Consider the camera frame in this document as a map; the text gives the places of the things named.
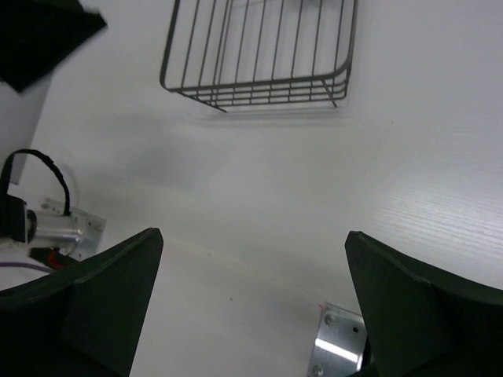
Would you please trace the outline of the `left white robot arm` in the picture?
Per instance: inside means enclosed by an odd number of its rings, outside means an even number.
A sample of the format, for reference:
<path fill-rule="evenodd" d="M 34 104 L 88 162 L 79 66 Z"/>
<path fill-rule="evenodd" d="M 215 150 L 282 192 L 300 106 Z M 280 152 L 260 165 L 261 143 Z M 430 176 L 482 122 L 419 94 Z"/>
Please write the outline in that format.
<path fill-rule="evenodd" d="M 51 74 L 79 47 L 107 27 L 98 12 L 78 1 L 1 2 L 1 79 L 18 93 L 30 89 Z M 1 245 L 28 245 L 41 237 L 45 222 L 26 202 L 9 194 L 14 160 L 18 155 L 39 159 L 64 191 L 62 214 L 55 225 L 73 225 L 71 197 L 64 176 L 46 154 L 30 148 L 11 152 L 1 170 Z"/>

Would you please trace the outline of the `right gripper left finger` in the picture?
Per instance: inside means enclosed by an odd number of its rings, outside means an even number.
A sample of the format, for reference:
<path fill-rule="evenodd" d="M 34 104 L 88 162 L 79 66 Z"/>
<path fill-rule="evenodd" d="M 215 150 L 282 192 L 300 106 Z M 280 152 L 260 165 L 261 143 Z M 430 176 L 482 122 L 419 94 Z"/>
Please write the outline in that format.
<path fill-rule="evenodd" d="M 3 376 L 128 376 L 163 252 L 148 228 L 1 292 Z"/>

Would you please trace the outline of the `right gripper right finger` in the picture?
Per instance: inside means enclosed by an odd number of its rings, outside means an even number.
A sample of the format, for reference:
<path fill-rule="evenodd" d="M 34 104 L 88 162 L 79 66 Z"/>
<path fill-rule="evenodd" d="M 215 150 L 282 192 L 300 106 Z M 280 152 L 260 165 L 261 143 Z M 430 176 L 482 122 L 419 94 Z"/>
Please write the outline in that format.
<path fill-rule="evenodd" d="M 345 251 L 373 360 L 359 376 L 500 376 L 502 292 L 359 231 Z"/>

